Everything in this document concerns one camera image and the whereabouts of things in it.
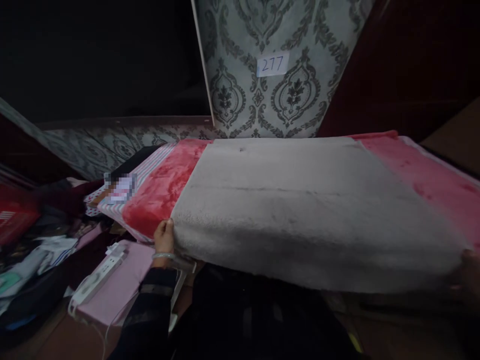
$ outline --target hand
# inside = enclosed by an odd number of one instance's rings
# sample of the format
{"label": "hand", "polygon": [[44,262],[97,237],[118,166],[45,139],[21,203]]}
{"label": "hand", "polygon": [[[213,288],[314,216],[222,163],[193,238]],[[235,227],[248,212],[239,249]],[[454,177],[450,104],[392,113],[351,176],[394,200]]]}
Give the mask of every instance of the hand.
{"label": "hand", "polygon": [[451,294],[480,313],[480,256],[472,250],[464,250],[455,278],[459,283],[450,287]]}
{"label": "hand", "polygon": [[472,250],[461,255],[461,280],[473,298],[480,303],[480,257]]}
{"label": "hand", "polygon": [[[156,253],[174,253],[174,221],[172,219],[163,220],[153,234],[155,240]],[[166,268],[170,263],[167,257],[158,257],[153,259],[152,267]]]}

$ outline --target white power strip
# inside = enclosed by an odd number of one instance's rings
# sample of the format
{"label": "white power strip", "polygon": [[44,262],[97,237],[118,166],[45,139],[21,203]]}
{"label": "white power strip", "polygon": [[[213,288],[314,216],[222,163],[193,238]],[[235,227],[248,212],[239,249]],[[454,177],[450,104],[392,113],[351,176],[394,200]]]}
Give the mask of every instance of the white power strip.
{"label": "white power strip", "polygon": [[122,261],[123,256],[109,256],[94,273],[87,277],[72,296],[77,306],[89,302]]}

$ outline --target sleeve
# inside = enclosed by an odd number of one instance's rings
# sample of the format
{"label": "sleeve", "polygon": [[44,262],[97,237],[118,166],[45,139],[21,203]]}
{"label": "sleeve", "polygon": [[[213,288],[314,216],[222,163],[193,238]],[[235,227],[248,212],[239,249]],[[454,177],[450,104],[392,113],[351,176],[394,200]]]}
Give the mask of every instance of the sleeve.
{"label": "sleeve", "polygon": [[170,326],[170,300],[177,282],[174,269],[151,268],[140,285],[109,360],[162,359]]}

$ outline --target gray patterned wallpaper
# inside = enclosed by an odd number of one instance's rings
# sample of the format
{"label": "gray patterned wallpaper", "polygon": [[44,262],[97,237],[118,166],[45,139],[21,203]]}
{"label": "gray patterned wallpaper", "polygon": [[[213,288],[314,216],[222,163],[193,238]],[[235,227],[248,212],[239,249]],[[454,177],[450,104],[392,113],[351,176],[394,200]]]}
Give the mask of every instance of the gray patterned wallpaper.
{"label": "gray patterned wallpaper", "polygon": [[[371,1],[200,0],[198,22],[216,128],[149,126],[41,131],[0,99],[0,112],[86,179],[144,146],[185,138],[314,137]],[[257,58],[290,51],[285,75],[257,78]]]}

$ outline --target silver bangle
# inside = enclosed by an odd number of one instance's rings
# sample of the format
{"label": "silver bangle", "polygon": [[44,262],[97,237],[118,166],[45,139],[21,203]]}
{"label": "silver bangle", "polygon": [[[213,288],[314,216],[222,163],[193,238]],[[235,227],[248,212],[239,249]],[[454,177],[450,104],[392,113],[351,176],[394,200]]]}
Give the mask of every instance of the silver bangle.
{"label": "silver bangle", "polygon": [[156,252],[151,256],[152,259],[157,259],[157,258],[169,258],[171,260],[175,260],[177,256],[175,254],[172,254],[170,252]]}

